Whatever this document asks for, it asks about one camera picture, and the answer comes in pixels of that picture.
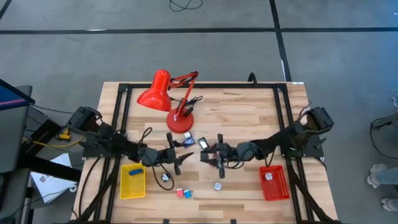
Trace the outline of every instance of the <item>monitor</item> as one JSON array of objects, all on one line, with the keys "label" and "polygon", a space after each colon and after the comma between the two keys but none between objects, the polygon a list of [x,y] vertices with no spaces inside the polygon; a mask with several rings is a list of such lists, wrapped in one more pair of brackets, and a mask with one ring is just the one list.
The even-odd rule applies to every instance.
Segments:
[{"label": "monitor", "polygon": [[17,88],[0,79],[0,110],[34,104],[35,101]]}]

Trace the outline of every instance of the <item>red basket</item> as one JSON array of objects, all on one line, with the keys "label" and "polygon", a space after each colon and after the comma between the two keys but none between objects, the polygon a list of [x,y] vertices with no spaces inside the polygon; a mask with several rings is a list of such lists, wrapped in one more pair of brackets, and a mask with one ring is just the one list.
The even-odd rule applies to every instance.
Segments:
[{"label": "red basket", "polygon": [[282,166],[260,167],[260,181],[265,200],[289,199]]}]

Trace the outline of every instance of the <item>yellow cable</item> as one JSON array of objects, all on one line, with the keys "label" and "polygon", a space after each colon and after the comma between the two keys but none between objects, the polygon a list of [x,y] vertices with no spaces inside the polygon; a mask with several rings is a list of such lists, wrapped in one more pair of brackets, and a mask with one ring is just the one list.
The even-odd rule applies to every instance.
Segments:
[{"label": "yellow cable", "polygon": [[42,145],[42,146],[47,146],[47,147],[72,147],[72,146],[78,144],[79,142],[81,142],[81,140],[83,140],[84,137],[85,136],[82,136],[79,140],[77,140],[77,141],[75,141],[73,143],[70,143],[70,144],[66,144],[66,145],[50,145],[50,144],[45,144],[45,143],[37,142],[37,141],[33,141],[33,143],[34,144],[39,144],[39,145]]}]

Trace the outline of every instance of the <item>person's foot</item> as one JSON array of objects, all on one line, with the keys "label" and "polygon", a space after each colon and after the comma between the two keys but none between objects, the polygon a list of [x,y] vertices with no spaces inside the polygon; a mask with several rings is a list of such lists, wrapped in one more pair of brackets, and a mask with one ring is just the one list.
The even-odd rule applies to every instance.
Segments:
[{"label": "person's foot", "polygon": [[394,206],[393,199],[381,199],[382,207],[389,212],[396,212],[398,208]]},{"label": "person's foot", "polygon": [[371,175],[369,175],[366,178],[366,183],[368,183],[369,185],[371,185],[374,189],[376,189],[378,186],[380,186],[380,183],[377,181],[376,179],[376,175],[382,171],[382,170],[386,170],[387,169],[387,165],[385,164],[376,164],[373,165],[373,167],[371,168]]}]

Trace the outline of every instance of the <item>white paper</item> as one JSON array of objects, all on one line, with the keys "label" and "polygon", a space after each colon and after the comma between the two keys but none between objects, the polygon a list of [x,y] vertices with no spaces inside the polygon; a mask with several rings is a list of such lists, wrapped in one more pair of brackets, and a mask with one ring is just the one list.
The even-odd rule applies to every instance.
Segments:
[{"label": "white paper", "polygon": [[[64,166],[71,167],[69,155],[67,153],[62,154],[51,160],[51,162],[61,164]],[[48,195],[43,198],[44,203],[49,203],[59,195],[64,193],[65,190],[69,189],[71,186],[75,185],[76,182],[70,180],[59,179],[50,175],[40,174],[36,172],[30,173],[41,196],[44,197],[48,194],[59,192],[57,194]]]}]

